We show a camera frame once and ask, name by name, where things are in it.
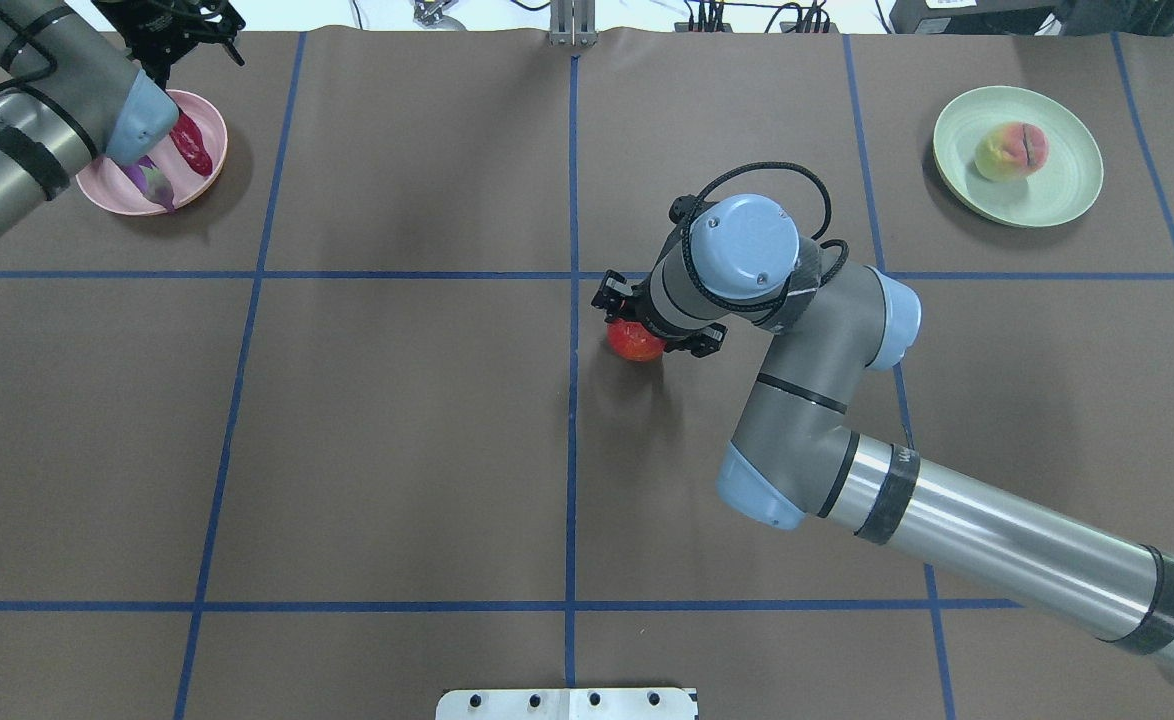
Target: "red ball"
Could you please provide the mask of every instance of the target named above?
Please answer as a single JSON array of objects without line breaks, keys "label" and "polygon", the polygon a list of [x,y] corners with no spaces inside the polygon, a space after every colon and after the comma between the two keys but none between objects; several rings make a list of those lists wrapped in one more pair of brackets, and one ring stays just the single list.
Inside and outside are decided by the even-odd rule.
[{"label": "red ball", "polygon": [[619,357],[625,361],[634,361],[634,363],[656,361],[663,356],[663,348],[666,348],[663,338],[652,336],[645,325],[629,323],[627,319],[610,323],[606,338]]}]

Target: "black tape band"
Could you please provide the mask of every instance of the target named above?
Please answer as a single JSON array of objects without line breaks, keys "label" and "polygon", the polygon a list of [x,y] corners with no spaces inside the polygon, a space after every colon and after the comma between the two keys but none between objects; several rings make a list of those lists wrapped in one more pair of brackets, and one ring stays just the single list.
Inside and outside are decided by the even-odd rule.
[{"label": "black tape band", "polygon": [[62,164],[53,156],[48,147],[31,140],[23,132],[11,126],[0,115],[0,152],[5,152],[15,163],[20,164],[31,179],[40,184],[43,198],[54,200],[59,193],[67,190],[70,179]]},{"label": "black tape band", "polygon": [[858,452],[858,439],[861,439],[858,433],[849,433],[849,446],[844,448],[844,460],[841,462],[841,471],[835,477],[835,483],[831,484],[831,492],[828,493],[828,498],[823,502],[823,509],[817,512],[819,518],[826,518],[828,512],[835,507],[835,502],[841,497],[841,491],[844,489],[844,480],[849,477],[849,469],[853,467],[853,456]]},{"label": "black tape band", "polygon": [[911,448],[890,448],[892,455],[889,456],[889,471],[885,473],[885,482],[880,484],[880,492],[876,493],[876,502],[871,503],[871,512],[863,520],[862,527],[855,536],[885,544],[893,537],[893,531],[902,523],[904,512],[908,512],[908,503],[916,492],[916,478],[920,477],[920,455]]},{"label": "black tape band", "polygon": [[822,405],[828,410],[834,410],[836,413],[844,415],[848,413],[849,411],[849,405],[844,404],[844,402],[831,401],[830,397],[817,393],[812,391],[812,389],[805,389],[803,386],[798,386],[798,384],[792,384],[787,381],[775,378],[774,375],[765,375],[765,374],[756,375],[756,382],[765,384],[767,386],[774,389],[780,389],[780,391],[783,392],[792,393],[794,396],[799,397],[803,401],[810,401],[815,405]]},{"label": "black tape band", "polygon": [[26,94],[42,102],[42,105],[46,106],[46,108],[52,109],[53,114],[58,115],[58,117],[60,117],[62,122],[67,123],[67,127],[70,128],[70,132],[76,133],[76,137],[80,137],[80,142],[83,142],[85,149],[89,152],[90,159],[97,157],[97,143],[94,142],[94,137],[89,137],[89,133],[85,130],[85,127],[81,126],[81,123],[76,122],[76,119],[72,117],[70,113],[66,110],[66,108],[63,108],[61,105],[58,105],[58,101],[55,101],[55,99],[49,97],[48,95],[38,90],[38,88],[31,87],[29,85],[25,85],[23,87],[20,88],[20,90],[26,92]]},{"label": "black tape band", "polygon": [[55,9],[52,9],[48,13],[43,13],[38,19],[31,20],[28,26],[23,28],[23,32],[18,33],[14,36],[14,40],[11,40],[11,43],[5,46],[5,51],[4,53],[1,53],[1,59],[0,59],[1,69],[4,69],[5,72],[11,72],[11,65],[14,63],[14,60],[16,59],[16,56],[19,56],[19,53],[23,51],[23,47],[26,47],[26,45],[31,41],[32,38],[40,35],[40,31],[43,31],[43,28],[52,26],[59,19],[66,18],[72,13],[75,13],[75,11],[69,8],[69,6],[59,5]]},{"label": "black tape band", "polygon": [[1145,547],[1155,561],[1155,592],[1151,593],[1151,606],[1134,632],[1107,641],[1134,655],[1151,655],[1174,641],[1174,557],[1162,556],[1152,546]]}]

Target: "peach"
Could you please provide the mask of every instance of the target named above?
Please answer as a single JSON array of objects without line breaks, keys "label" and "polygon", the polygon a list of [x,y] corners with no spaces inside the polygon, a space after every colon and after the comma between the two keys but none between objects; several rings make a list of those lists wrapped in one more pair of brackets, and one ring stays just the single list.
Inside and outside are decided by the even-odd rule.
[{"label": "peach", "polygon": [[985,179],[1007,182],[1045,167],[1050,141],[1032,123],[1004,123],[986,133],[974,150],[974,164]]}]

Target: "metal clamp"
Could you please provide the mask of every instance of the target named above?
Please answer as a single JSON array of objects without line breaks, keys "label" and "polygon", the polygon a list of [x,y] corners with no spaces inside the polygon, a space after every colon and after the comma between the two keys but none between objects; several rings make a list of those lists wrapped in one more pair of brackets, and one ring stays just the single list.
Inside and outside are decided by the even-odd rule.
[{"label": "metal clamp", "polygon": [[596,45],[596,0],[551,0],[552,45]]}]

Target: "light blue cap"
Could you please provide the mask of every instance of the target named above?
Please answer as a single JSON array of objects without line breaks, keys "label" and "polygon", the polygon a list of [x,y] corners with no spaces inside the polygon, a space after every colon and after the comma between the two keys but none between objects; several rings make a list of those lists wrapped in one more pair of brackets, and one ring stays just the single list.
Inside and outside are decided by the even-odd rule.
[{"label": "light blue cap", "polygon": [[888,370],[902,362],[908,348],[920,334],[920,297],[912,288],[885,277],[884,272],[872,268],[880,282],[880,292],[885,297],[885,334],[880,338],[880,350],[876,359],[868,365],[872,370]]},{"label": "light blue cap", "polygon": [[771,529],[795,530],[805,519],[805,512],[778,492],[734,443],[729,443],[726,460],[721,462],[716,494],[729,507]]},{"label": "light blue cap", "polygon": [[734,195],[693,222],[689,250],[707,290],[724,300],[751,300],[787,282],[796,269],[801,236],[778,202]]},{"label": "light blue cap", "polygon": [[121,164],[134,164],[178,122],[178,106],[139,70],[124,106],[116,117],[116,127],[107,139],[107,156]]}]

